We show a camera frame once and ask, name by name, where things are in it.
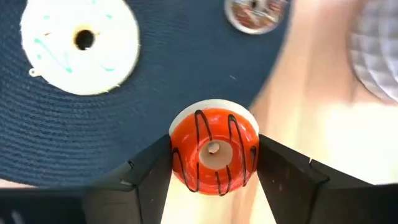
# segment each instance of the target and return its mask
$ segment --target woven placemat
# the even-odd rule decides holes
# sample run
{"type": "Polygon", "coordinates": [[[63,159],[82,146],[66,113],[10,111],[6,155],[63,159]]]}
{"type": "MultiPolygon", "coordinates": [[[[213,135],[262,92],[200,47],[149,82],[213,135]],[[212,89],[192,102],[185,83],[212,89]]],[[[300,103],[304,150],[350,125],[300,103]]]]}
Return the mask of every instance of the woven placemat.
{"type": "Polygon", "coordinates": [[[128,0],[141,52],[121,87],[77,96],[32,78],[21,47],[25,1],[0,0],[0,179],[87,184],[150,145],[190,104],[210,98],[248,107],[277,58],[289,6],[264,35],[235,29],[224,1],[128,0]]]}

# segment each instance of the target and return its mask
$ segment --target donut hole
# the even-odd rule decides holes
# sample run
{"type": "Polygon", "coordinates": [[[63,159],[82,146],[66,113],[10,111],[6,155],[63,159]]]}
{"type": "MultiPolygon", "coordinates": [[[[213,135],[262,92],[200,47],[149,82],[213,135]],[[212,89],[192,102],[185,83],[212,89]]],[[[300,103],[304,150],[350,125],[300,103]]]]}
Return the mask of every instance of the donut hole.
{"type": "Polygon", "coordinates": [[[232,157],[232,146],[225,141],[210,141],[199,150],[199,161],[205,167],[213,170],[225,169],[231,163],[232,157]]]}
{"type": "Polygon", "coordinates": [[[90,30],[81,30],[76,34],[75,45],[79,50],[88,50],[94,44],[95,36],[90,30]]]}

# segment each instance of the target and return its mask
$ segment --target white icing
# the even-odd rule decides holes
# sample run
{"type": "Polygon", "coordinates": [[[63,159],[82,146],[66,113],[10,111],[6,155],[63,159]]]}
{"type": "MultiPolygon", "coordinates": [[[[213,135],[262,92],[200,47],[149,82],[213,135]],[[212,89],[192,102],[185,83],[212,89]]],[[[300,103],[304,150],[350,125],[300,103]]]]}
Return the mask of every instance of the white icing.
{"type": "Polygon", "coordinates": [[[22,46],[34,67],[29,73],[77,95],[119,86],[139,54],[138,24],[123,0],[30,0],[21,31],[22,46]],[[81,30],[95,37],[86,50],[75,43],[81,30]]]}

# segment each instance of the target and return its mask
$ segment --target light wood surface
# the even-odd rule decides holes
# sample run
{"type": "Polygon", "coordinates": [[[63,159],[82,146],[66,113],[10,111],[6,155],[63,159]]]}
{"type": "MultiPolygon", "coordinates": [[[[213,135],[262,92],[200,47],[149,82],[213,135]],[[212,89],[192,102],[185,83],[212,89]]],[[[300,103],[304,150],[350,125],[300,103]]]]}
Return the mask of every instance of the light wood surface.
{"type": "MultiPolygon", "coordinates": [[[[369,93],[349,65],[348,30],[363,2],[295,0],[289,34],[252,112],[262,134],[313,159],[372,184],[398,182],[398,107],[369,93]]],[[[172,177],[162,223],[275,221],[255,175],[224,197],[193,194],[172,177]]]]}

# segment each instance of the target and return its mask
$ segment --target chocolate drizzle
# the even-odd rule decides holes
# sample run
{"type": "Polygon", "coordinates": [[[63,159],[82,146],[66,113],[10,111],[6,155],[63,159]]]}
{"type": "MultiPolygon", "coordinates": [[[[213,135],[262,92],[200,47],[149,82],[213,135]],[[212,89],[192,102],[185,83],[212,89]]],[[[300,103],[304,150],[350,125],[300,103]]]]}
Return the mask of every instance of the chocolate drizzle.
{"type": "Polygon", "coordinates": [[[218,172],[217,172],[217,171],[215,172],[216,180],[217,180],[217,185],[218,185],[218,194],[219,194],[220,196],[226,195],[226,194],[229,192],[230,188],[231,188],[231,179],[232,179],[232,177],[231,177],[231,171],[229,170],[228,165],[226,166],[226,173],[227,173],[227,175],[228,175],[228,186],[227,186],[227,188],[226,188],[226,192],[225,192],[225,193],[221,193],[221,182],[220,182],[220,178],[218,177],[218,172]]]}
{"type": "Polygon", "coordinates": [[[196,188],[195,190],[192,190],[192,189],[189,188],[189,186],[188,186],[187,175],[186,175],[186,173],[185,173],[184,166],[182,165],[181,154],[180,154],[179,149],[176,148],[176,147],[173,149],[173,153],[172,153],[172,164],[174,164],[174,154],[176,154],[176,153],[177,153],[178,159],[179,159],[179,161],[180,161],[181,171],[182,171],[182,175],[183,175],[183,178],[184,178],[185,185],[187,186],[187,188],[188,188],[189,191],[191,191],[191,192],[193,192],[193,193],[198,192],[198,191],[199,191],[199,184],[200,184],[200,183],[199,183],[199,162],[197,162],[197,188],[196,188]]]}
{"type": "Polygon", "coordinates": [[[229,141],[232,141],[232,127],[231,127],[231,122],[235,124],[236,130],[238,132],[239,136],[239,143],[241,145],[241,153],[242,153],[242,158],[243,158],[243,187],[246,186],[248,183],[247,177],[246,177],[246,156],[244,155],[244,146],[243,146],[243,140],[242,140],[242,134],[241,131],[239,130],[238,122],[236,121],[235,116],[232,114],[228,115],[228,131],[229,131],[229,141]]]}
{"type": "Polygon", "coordinates": [[[201,111],[201,110],[196,110],[195,111],[195,126],[196,126],[196,128],[197,128],[197,150],[199,151],[199,142],[200,142],[200,137],[199,137],[199,120],[198,120],[198,116],[201,116],[201,118],[203,119],[203,121],[205,122],[205,126],[206,126],[206,129],[207,129],[207,133],[208,133],[208,135],[209,135],[209,139],[210,139],[210,141],[212,141],[213,140],[213,135],[211,134],[211,131],[210,131],[210,127],[209,127],[209,121],[207,120],[207,117],[206,117],[206,115],[204,114],[204,112],[203,111],[201,111]]]}
{"type": "MultiPolygon", "coordinates": [[[[248,178],[246,177],[246,156],[244,155],[244,146],[243,146],[243,140],[242,140],[242,134],[241,131],[239,130],[239,125],[238,121],[236,120],[235,116],[233,114],[228,115],[228,131],[229,131],[229,141],[232,141],[232,127],[231,127],[231,122],[235,124],[236,130],[238,132],[239,136],[239,143],[241,145],[241,153],[242,153],[242,158],[243,158],[243,187],[246,186],[248,183],[248,178]]],[[[254,162],[256,161],[256,154],[257,154],[257,149],[255,146],[252,146],[250,148],[252,158],[253,158],[253,165],[252,165],[252,171],[254,171],[254,162]]]]}
{"type": "MultiPolygon", "coordinates": [[[[206,130],[207,133],[209,135],[209,139],[210,141],[213,140],[213,135],[210,131],[210,126],[209,126],[209,122],[207,120],[206,115],[204,114],[204,112],[202,110],[196,110],[194,117],[195,117],[195,126],[196,126],[196,134],[197,134],[197,150],[199,151],[199,143],[200,143],[200,136],[199,136],[199,121],[198,121],[198,117],[201,116],[201,118],[203,119],[203,121],[205,122],[205,126],[206,126],[206,130]]],[[[239,143],[240,143],[240,150],[241,150],[241,154],[243,157],[243,187],[246,186],[247,182],[248,182],[248,178],[246,177],[246,156],[244,154],[244,146],[243,146],[243,139],[242,139],[242,134],[241,131],[239,129],[239,125],[238,125],[238,121],[236,120],[235,116],[233,114],[229,114],[228,115],[228,131],[229,131],[229,142],[232,142],[232,127],[231,127],[231,123],[235,124],[236,130],[238,132],[238,136],[239,136],[239,143]]],[[[252,159],[253,159],[253,165],[252,165],[252,171],[254,171],[254,162],[256,161],[256,155],[257,155],[257,148],[255,146],[252,146],[250,148],[250,152],[252,155],[252,159]]],[[[172,151],[172,163],[174,163],[174,154],[178,155],[178,159],[180,161],[180,166],[181,166],[181,170],[182,170],[182,175],[183,175],[183,179],[185,182],[185,185],[187,186],[188,190],[191,192],[198,192],[199,188],[200,188],[200,177],[199,177],[199,162],[197,162],[197,187],[196,189],[191,189],[188,186],[188,181],[187,181],[187,174],[185,173],[183,164],[182,164],[182,159],[181,159],[181,154],[180,151],[177,147],[175,147],[172,151]]],[[[230,189],[231,189],[231,181],[232,181],[232,176],[231,176],[231,171],[228,167],[228,165],[226,166],[226,172],[228,175],[228,186],[226,189],[226,192],[222,193],[221,192],[221,182],[220,182],[220,177],[219,177],[219,173],[218,171],[215,171],[215,176],[216,176],[216,181],[217,181],[217,185],[218,185],[218,193],[220,196],[224,196],[226,195],[230,189]]]]}

